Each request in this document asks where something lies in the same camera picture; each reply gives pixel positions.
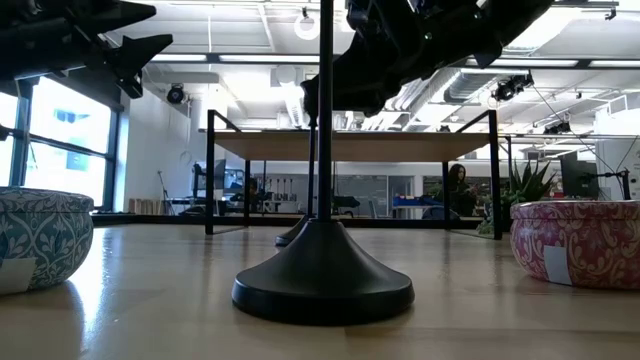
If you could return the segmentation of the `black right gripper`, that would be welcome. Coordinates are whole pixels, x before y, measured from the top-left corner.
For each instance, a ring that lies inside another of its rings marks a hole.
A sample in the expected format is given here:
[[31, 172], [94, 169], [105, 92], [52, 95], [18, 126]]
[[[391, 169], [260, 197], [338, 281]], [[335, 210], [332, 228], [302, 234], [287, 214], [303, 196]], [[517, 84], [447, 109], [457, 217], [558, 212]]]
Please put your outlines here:
[[[355, 34], [333, 62], [334, 110], [376, 115], [400, 85], [464, 58], [485, 68], [500, 57], [498, 1], [350, 1], [347, 22]], [[319, 76], [301, 88], [316, 122]]]

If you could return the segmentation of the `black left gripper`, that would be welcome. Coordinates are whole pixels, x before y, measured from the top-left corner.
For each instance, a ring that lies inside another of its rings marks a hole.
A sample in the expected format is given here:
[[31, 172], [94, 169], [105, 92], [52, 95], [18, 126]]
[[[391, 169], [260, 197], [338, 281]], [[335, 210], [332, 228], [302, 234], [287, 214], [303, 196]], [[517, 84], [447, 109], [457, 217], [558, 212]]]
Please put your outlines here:
[[[1, 0], [1, 79], [9, 81], [82, 67], [110, 46], [94, 28], [102, 15], [134, 24], [157, 14], [153, 5], [128, 1]], [[142, 70], [173, 42], [170, 34], [123, 37], [107, 63], [116, 85], [131, 99], [143, 95]]]

